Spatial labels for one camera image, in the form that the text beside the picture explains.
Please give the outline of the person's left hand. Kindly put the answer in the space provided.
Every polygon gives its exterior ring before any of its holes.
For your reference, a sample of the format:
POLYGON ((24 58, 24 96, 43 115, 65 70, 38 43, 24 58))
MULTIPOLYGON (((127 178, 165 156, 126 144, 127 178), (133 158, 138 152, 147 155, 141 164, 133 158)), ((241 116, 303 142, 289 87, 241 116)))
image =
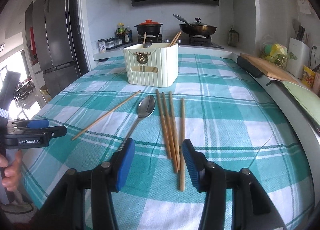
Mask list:
POLYGON ((4 179, 2 180, 2 185, 7 189, 8 192, 14 192, 17 190, 20 179, 21 179, 21 164, 22 164, 23 153, 18 150, 15 154, 15 159, 11 166, 8 165, 7 159, 1 155, 0 166, 4 168, 4 179))

